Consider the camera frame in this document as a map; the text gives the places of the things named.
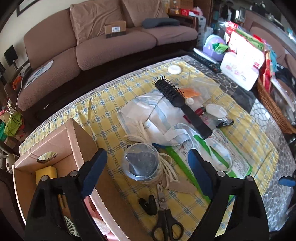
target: coffee table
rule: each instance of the coffee table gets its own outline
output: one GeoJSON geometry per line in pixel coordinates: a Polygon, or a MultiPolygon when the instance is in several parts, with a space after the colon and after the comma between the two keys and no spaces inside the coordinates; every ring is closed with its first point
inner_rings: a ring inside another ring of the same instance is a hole
{"type": "Polygon", "coordinates": [[[221,85],[220,88],[224,92],[229,94],[245,111],[247,111],[254,118],[254,121],[261,127],[261,129],[265,132],[267,137],[271,140],[271,142],[277,149],[279,153],[279,160],[276,166],[276,170],[262,198],[268,216],[270,231],[278,230],[282,227],[284,223],[281,221],[281,218],[284,217],[284,214],[287,210],[287,207],[290,203],[293,194],[291,188],[278,185],[278,179],[281,176],[292,175],[293,171],[296,169],[295,161],[284,139],[283,134],[281,133],[278,125],[275,123],[274,119],[270,116],[265,107],[255,98],[255,96],[251,92],[245,91],[223,74],[214,74],[208,68],[206,68],[205,66],[203,66],[202,64],[200,64],[199,62],[197,62],[189,56],[182,56],[175,59],[163,61],[145,67],[143,69],[134,71],[128,75],[122,76],[83,95],[82,97],[78,98],[74,102],[70,103],[69,105],[67,105],[54,115],[52,115],[44,123],[42,123],[33,132],[32,135],[34,135],[35,133],[35,137],[32,137],[30,141],[25,141],[23,144],[21,144],[20,154],[23,154],[28,148],[35,144],[35,142],[37,141],[36,136],[38,135],[38,133],[41,134],[43,131],[45,131],[45,129],[54,128],[53,126],[48,126],[47,123],[54,121],[55,119],[57,119],[57,117],[67,112],[68,109],[74,103],[78,103],[95,93],[98,93],[108,87],[114,86],[129,77],[136,76],[147,70],[151,70],[160,65],[175,60],[185,61],[186,63],[195,67],[196,69],[198,69],[199,71],[201,71],[202,73],[204,73],[205,75],[219,83],[221,85]]]}

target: yellow plaid tablecloth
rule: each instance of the yellow plaid tablecloth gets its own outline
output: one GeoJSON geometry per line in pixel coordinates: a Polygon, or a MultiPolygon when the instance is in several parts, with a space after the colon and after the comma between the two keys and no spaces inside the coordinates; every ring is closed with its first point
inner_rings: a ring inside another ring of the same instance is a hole
{"type": "MultiPolygon", "coordinates": [[[[189,72],[191,78],[199,77],[213,81],[184,61],[163,64],[73,104],[62,114],[32,133],[21,144],[20,154],[23,155],[69,118],[74,118],[93,137],[98,147],[107,151],[107,165],[110,176],[115,181],[122,197],[130,205],[135,216],[147,231],[151,231],[156,224],[157,216],[148,216],[138,204],[138,199],[140,197],[147,199],[151,194],[157,197],[157,190],[139,184],[123,174],[120,166],[121,158],[130,141],[124,138],[125,132],[116,117],[116,113],[136,96],[148,93],[155,88],[152,85],[155,77],[166,75],[173,81],[186,84],[189,72]],[[182,74],[170,76],[167,73],[167,68],[171,64],[179,65],[183,69],[182,74]]],[[[234,125],[224,128],[223,132],[230,141],[252,159],[252,163],[250,163],[253,167],[252,176],[254,176],[259,191],[263,195],[277,164],[278,153],[275,147],[250,115],[229,95],[217,88],[211,100],[213,103],[222,105],[227,110],[229,117],[234,120],[234,125]]],[[[185,176],[176,163],[173,163],[173,167],[179,175],[185,176]]],[[[200,222],[208,204],[198,191],[190,195],[165,190],[165,194],[172,215],[184,226],[184,235],[181,240],[186,241],[200,222]]],[[[232,207],[233,202],[227,208],[217,234],[222,234],[225,231],[232,207]]]]}

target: black hairbrush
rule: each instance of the black hairbrush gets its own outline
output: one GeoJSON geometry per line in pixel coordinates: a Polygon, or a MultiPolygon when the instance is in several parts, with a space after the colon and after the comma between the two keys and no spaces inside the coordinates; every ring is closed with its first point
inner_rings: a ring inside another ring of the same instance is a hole
{"type": "Polygon", "coordinates": [[[202,121],[202,119],[185,104],[183,92],[175,84],[169,81],[166,77],[159,76],[155,79],[154,85],[174,107],[179,107],[184,112],[203,140],[213,134],[212,130],[202,121]]]}

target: gray folded cloth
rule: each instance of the gray folded cloth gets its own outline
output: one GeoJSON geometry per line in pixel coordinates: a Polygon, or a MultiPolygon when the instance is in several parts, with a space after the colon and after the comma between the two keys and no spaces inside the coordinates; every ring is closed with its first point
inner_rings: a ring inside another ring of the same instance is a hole
{"type": "Polygon", "coordinates": [[[143,28],[155,28],[160,26],[179,26],[180,21],[173,18],[146,18],[142,22],[143,28]]]}

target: black remote control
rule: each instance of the black remote control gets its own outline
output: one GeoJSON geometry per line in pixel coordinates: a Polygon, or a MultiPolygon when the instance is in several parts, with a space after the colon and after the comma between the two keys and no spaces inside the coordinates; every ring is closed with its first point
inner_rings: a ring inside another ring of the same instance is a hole
{"type": "Polygon", "coordinates": [[[214,64],[213,62],[207,60],[206,58],[200,56],[199,54],[195,53],[194,51],[189,52],[188,55],[198,62],[202,63],[206,67],[208,67],[211,71],[213,71],[215,74],[221,73],[221,69],[218,64],[214,64]]]}

